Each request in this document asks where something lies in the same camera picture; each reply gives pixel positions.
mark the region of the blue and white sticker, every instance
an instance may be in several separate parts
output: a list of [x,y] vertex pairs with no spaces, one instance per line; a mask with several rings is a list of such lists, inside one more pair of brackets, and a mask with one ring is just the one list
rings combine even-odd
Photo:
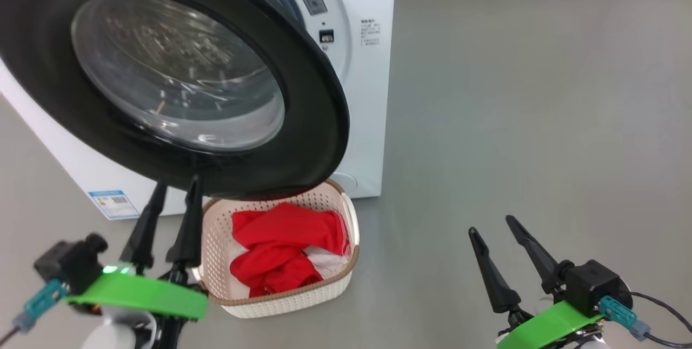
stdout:
[[136,218],[139,213],[123,191],[94,191],[89,196],[101,207],[108,219]]

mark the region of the red cloth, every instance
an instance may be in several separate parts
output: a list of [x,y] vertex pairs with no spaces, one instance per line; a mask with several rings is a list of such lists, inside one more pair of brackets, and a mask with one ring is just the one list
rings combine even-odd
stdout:
[[302,253],[318,246],[343,256],[346,236],[334,211],[281,203],[270,211],[233,213],[233,238],[249,251],[230,263],[230,273],[250,287],[250,298],[294,290],[322,280]]

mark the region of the white plastic basket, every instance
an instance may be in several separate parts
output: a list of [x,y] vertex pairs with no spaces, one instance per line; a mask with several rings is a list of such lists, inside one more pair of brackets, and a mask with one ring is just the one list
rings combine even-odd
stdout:
[[[289,202],[317,211],[333,210],[341,215],[348,231],[349,263],[333,278],[298,288],[296,290],[267,295],[266,297],[233,299],[230,294],[228,245],[232,241],[232,219],[236,211],[266,211],[279,203]],[[202,265],[193,274],[208,290],[209,298],[230,314],[239,318],[259,318],[312,307],[341,295],[351,281],[353,267],[358,260],[360,243],[358,219],[351,199],[338,184],[331,180],[314,189],[286,199],[260,202],[243,202],[212,199],[204,207],[202,229]]]

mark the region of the warning label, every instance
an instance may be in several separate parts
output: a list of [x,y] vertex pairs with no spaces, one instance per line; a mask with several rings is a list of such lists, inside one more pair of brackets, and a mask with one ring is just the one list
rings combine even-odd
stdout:
[[136,218],[139,216],[137,209],[134,208],[123,191],[94,191],[89,192],[89,196],[108,219]]
[[381,32],[375,19],[361,19],[361,46],[379,45]]

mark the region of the washing machine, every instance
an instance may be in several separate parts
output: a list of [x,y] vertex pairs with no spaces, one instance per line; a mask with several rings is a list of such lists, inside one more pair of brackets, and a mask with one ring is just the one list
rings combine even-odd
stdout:
[[0,88],[86,198],[381,192],[394,0],[3,0]]

